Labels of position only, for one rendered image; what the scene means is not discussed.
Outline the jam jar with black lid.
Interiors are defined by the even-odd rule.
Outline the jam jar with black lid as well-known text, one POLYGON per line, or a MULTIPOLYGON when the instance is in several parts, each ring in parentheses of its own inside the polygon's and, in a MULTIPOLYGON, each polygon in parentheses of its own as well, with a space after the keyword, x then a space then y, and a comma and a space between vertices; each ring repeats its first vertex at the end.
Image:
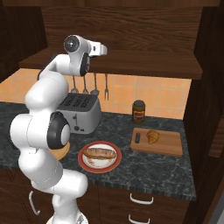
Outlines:
POLYGON ((132 121, 142 123, 145 116, 145 103, 142 100, 136 100, 132 105, 132 121))

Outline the dark wood wall cabinet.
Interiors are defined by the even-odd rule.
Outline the dark wood wall cabinet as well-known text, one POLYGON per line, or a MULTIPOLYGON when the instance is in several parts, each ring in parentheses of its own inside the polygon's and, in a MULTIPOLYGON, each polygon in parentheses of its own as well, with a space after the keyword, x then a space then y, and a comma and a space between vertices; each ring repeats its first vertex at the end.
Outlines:
POLYGON ((100 41, 108 54, 91 62, 97 73, 198 80, 193 50, 202 7, 197 0, 18 0, 45 27, 49 52, 68 34, 100 41))

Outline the silver four-slot toaster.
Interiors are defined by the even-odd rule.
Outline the silver four-slot toaster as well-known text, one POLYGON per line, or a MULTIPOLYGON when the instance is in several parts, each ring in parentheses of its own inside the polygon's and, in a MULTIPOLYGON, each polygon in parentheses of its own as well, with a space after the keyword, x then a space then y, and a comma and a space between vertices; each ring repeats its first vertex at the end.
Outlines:
POLYGON ((69 93, 58 106, 58 111, 68 121, 74 134, 90 134, 98 127, 101 105, 97 95, 69 93))

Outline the dark wood drawer front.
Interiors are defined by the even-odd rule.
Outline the dark wood drawer front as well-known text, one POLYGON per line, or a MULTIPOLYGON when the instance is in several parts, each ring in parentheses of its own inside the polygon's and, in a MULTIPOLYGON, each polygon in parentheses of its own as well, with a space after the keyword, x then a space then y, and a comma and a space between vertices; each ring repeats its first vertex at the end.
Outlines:
POLYGON ((101 208, 101 224, 131 224, 128 219, 130 214, 149 217, 150 224, 182 224, 184 219, 182 213, 146 212, 119 206, 105 206, 101 208))
POLYGON ((99 185, 99 200, 101 204, 109 206, 119 206, 140 211, 152 211, 152 212, 170 212, 170 213, 182 213, 185 217, 186 209, 188 208, 189 201, 184 199, 175 199, 165 197, 161 195, 148 194, 143 192, 131 192, 123 189, 116 189, 113 187, 106 187, 99 185), (140 205, 130 200, 130 193, 132 197, 137 200, 150 201, 154 198, 154 202, 151 205, 140 205))

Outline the dark wood corner cabinet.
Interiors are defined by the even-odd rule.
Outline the dark wood corner cabinet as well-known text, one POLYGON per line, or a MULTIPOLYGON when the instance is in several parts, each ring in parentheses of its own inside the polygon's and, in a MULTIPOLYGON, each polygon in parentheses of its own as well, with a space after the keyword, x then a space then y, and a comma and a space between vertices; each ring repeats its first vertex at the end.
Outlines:
POLYGON ((0 0, 0 83, 19 69, 19 62, 47 48, 40 7, 4 6, 0 0))

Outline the hanging metal ladle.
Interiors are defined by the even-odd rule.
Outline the hanging metal ladle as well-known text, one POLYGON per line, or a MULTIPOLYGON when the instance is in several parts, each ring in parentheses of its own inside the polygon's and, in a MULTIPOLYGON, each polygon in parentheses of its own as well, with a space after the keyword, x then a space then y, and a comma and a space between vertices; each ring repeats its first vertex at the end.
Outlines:
POLYGON ((97 89, 97 79, 96 79, 96 73, 94 73, 94 90, 90 92, 91 95, 99 95, 99 90, 97 89))

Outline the dark wood cupboard door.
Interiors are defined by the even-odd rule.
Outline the dark wood cupboard door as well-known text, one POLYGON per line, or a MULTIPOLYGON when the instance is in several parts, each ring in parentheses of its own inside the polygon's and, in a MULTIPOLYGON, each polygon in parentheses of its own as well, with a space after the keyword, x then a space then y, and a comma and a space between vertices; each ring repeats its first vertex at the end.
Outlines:
POLYGON ((30 180, 19 170, 0 168, 0 224, 46 224, 53 216, 52 195, 33 189, 30 180), (32 201, 40 214, 32 211, 32 201))

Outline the hanging metal spatula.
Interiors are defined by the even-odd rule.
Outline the hanging metal spatula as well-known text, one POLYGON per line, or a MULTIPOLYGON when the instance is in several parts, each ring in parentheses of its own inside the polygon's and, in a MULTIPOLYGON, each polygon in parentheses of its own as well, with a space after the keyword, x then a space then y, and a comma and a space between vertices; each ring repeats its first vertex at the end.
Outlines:
POLYGON ((84 85, 84 88, 83 88, 82 93, 84 95, 88 95, 88 89, 87 89, 87 83, 86 83, 86 77, 85 76, 83 76, 83 85, 84 85))

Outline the round wooden board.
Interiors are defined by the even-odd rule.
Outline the round wooden board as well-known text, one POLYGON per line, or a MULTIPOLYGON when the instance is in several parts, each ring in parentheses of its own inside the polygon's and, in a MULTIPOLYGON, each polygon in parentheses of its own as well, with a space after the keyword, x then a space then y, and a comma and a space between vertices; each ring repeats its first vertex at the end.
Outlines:
POLYGON ((70 143, 67 143, 63 148, 57 149, 57 150, 52 150, 50 149, 49 151, 56 157, 57 160, 61 160, 66 156, 70 149, 70 143))

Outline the wooden cutting board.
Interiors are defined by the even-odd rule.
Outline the wooden cutting board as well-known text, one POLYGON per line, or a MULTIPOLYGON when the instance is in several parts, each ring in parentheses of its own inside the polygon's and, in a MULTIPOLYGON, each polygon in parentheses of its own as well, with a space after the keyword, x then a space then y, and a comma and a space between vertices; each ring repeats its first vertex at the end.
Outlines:
POLYGON ((134 128, 130 143, 133 151, 182 157, 182 142, 180 134, 174 131, 154 129, 159 133, 159 139, 154 144, 148 144, 146 136, 150 129, 134 128))

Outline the tall dark wood cabinet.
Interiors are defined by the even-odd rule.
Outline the tall dark wood cabinet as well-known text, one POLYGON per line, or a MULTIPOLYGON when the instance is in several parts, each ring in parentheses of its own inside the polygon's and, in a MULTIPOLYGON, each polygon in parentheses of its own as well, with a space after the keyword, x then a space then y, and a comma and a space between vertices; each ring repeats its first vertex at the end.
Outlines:
POLYGON ((202 75, 191 83, 184 125, 196 200, 183 224, 208 224, 224 189, 224 0, 202 10, 194 55, 202 75))

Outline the white plate with red rim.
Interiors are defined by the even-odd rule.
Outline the white plate with red rim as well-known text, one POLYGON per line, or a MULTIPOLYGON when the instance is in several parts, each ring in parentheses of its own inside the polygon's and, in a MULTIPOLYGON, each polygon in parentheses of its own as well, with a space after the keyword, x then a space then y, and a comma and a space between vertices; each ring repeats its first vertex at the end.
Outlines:
POLYGON ((100 141, 100 142, 92 142, 87 145, 85 145, 79 152, 78 155, 78 161, 80 166, 92 173, 105 173, 105 172, 110 172, 114 170, 121 162, 122 159, 122 153, 120 149, 110 143, 110 142, 105 142, 105 141, 100 141), (87 148, 103 148, 103 149, 109 149, 112 150, 116 153, 116 157, 112 159, 93 159, 86 157, 83 154, 83 151, 87 148))

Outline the hanging metal fork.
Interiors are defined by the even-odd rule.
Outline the hanging metal fork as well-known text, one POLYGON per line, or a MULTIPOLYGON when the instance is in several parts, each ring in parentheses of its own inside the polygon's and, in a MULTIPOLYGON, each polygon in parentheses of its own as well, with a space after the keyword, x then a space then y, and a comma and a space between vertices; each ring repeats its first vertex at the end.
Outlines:
POLYGON ((105 73, 105 100, 109 100, 108 74, 105 73))

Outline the brown baguette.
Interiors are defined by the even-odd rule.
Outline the brown baguette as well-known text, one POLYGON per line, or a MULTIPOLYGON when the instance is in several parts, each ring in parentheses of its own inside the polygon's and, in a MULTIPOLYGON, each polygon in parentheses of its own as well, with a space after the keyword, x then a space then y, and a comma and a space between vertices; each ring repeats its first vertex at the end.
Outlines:
POLYGON ((112 159, 116 157, 116 153, 113 150, 103 148, 87 148, 83 151, 83 154, 87 158, 93 159, 112 159))

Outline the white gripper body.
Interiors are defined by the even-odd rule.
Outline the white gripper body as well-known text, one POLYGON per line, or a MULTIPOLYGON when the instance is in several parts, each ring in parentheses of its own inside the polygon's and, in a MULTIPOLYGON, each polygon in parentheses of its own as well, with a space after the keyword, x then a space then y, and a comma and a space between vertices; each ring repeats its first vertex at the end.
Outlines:
POLYGON ((100 42, 94 44, 94 56, 103 56, 108 54, 108 48, 100 42))

